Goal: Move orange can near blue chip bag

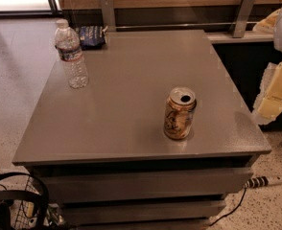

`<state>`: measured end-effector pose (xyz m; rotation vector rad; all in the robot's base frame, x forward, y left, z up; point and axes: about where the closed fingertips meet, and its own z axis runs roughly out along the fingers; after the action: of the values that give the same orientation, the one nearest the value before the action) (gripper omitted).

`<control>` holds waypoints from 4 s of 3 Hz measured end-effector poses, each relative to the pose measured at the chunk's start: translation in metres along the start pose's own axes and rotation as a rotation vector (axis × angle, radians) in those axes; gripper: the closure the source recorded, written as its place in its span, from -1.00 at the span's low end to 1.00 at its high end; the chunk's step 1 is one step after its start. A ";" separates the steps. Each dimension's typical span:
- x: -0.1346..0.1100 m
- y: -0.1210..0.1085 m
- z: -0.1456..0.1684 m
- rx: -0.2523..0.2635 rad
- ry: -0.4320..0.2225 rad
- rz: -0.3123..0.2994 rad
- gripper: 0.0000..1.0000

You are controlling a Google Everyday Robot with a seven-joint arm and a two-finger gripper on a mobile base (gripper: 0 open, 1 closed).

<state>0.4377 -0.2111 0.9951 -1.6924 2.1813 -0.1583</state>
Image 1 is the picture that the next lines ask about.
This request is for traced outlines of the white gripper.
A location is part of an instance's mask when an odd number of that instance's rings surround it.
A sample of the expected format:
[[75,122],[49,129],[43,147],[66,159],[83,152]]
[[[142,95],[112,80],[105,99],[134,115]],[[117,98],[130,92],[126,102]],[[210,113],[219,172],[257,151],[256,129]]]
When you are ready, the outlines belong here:
[[[274,48],[282,52],[282,8],[273,11],[257,22],[252,29],[255,33],[273,34]],[[257,125],[268,125],[282,113],[282,61],[269,63],[260,83],[252,118]]]

